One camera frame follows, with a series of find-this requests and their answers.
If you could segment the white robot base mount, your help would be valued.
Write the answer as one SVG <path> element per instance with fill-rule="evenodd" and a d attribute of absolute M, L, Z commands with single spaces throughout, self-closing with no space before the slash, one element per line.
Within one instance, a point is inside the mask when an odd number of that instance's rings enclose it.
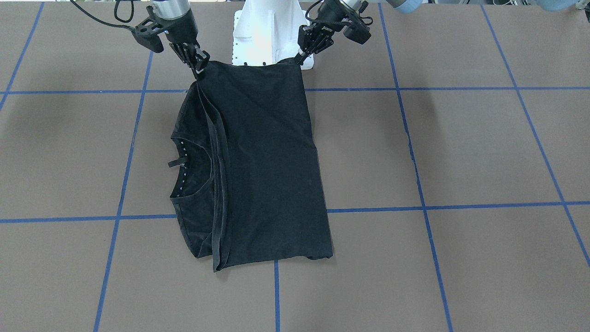
<path fill-rule="evenodd" d="M 246 0 L 234 13 L 231 63 L 266 66 L 299 54 L 299 28 L 308 25 L 297 0 Z"/>

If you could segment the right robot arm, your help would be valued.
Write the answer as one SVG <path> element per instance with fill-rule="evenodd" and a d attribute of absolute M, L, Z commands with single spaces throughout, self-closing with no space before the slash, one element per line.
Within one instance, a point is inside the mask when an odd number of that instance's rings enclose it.
<path fill-rule="evenodd" d="M 210 55 L 198 43 L 198 25 L 188 0 L 153 0 L 153 13 L 169 46 L 186 64 L 194 78 L 208 65 Z"/>

